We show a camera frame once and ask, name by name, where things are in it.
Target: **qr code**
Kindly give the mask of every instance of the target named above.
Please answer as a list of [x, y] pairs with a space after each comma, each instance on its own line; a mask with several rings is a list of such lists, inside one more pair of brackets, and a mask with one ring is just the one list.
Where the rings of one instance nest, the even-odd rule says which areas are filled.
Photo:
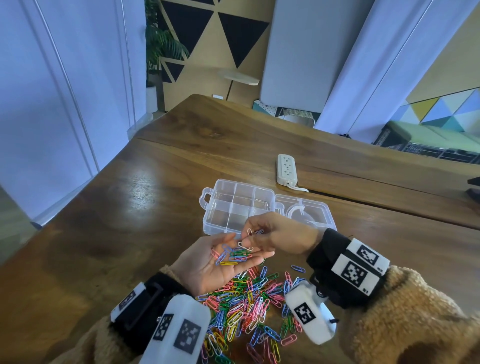
[[172, 322], [173, 314], [165, 314], [162, 316], [162, 321], [158, 325], [155, 334], [153, 335], [153, 340], [163, 341], [165, 334], [167, 333], [170, 322]]
[[198, 335], [200, 334], [200, 329], [201, 327], [197, 324], [184, 319], [173, 346], [188, 354], [192, 354], [195, 344], [197, 343]]
[[296, 307], [294, 311], [304, 325], [315, 319], [315, 315], [305, 302]]
[[123, 308], [124, 308], [126, 305], [128, 305], [128, 302], [130, 302], [130, 301], [132, 300], [132, 298], [135, 297], [136, 295], [137, 295], [137, 294], [135, 293], [135, 291], [130, 292], [130, 293], [128, 294], [128, 296], [125, 297], [122, 302], [120, 302], [120, 304], [119, 304], [119, 309], [120, 309], [120, 311], [123, 310]]
[[367, 276], [367, 271], [352, 261], [349, 261], [345, 269], [342, 271], [341, 276], [358, 288]]
[[361, 256], [363, 259], [365, 259], [367, 262], [369, 262], [372, 266], [374, 266], [375, 263], [378, 260], [378, 254], [374, 253], [373, 251], [370, 250], [369, 247], [367, 247], [363, 244], [357, 250], [357, 255]]

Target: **person's right hand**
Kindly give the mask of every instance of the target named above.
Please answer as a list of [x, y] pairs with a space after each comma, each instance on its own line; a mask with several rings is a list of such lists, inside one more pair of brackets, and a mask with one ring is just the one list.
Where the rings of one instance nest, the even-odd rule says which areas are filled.
[[[248, 235], [260, 229], [263, 234]], [[316, 229], [282, 216], [276, 212], [251, 216], [245, 222], [241, 232], [242, 245], [246, 248], [258, 247], [264, 251], [276, 248], [287, 253], [302, 254], [309, 252], [321, 239], [326, 228]]]

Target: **wooden table top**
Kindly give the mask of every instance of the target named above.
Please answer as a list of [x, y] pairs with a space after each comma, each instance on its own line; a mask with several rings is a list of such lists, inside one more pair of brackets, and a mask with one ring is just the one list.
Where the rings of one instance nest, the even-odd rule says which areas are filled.
[[[173, 263], [203, 234], [198, 198], [219, 178], [292, 194], [276, 185], [273, 162], [130, 141], [0, 267], [0, 363], [53, 359], [139, 281]], [[418, 270], [465, 311], [477, 308], [480, 231], [328, 196], [295, 194], [327, 203], [340, 232], [366, 242], [393, 264]], [[281, 273], [291, 264], [306, 266], [300, 257], [280, 252], [266, 265]], [[269, 312], [267, 322], [279, 329], [280, 312]], [[235, 341], [232, 347], [237, 363], [250, 363], [244, 342]], [[304, 334], [281, 347], [280, 354], [283, 363], [350, 363], [337, 339], [316, 346]]]
[[266, 166], [289, 154], [299, 186], [311, 191], [480, 229], [480, 205], [465, 194], [479, 165], [368, 145], [201, 95], [137, 137]]

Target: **white plant pot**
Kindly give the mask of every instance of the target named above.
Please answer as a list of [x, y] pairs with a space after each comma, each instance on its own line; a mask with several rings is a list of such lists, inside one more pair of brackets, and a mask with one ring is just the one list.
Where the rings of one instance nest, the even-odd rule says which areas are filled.
[[147, 87], [147, 112], [155, 112], [158, 110], [156, 103], [156, 87]]

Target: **brown fleece sleeve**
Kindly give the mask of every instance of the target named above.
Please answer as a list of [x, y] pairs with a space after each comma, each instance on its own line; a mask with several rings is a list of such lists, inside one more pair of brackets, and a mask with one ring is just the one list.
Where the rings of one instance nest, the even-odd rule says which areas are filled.
[[[181, 284], [180, 279], [164, 266], [160, 272]], [[125, 345], [122, 338], [110, 326], [110, 316], [101, 318], [84, 334], [73, 349], [64, 352], [52, 364], [127, 364], [138, 363], [141, 356]]]
[[359, 364], [480, 363], [480, 317], [467, 317], [419, 273], [391, 266], [366, 309], [338, 325], [342, 349]]

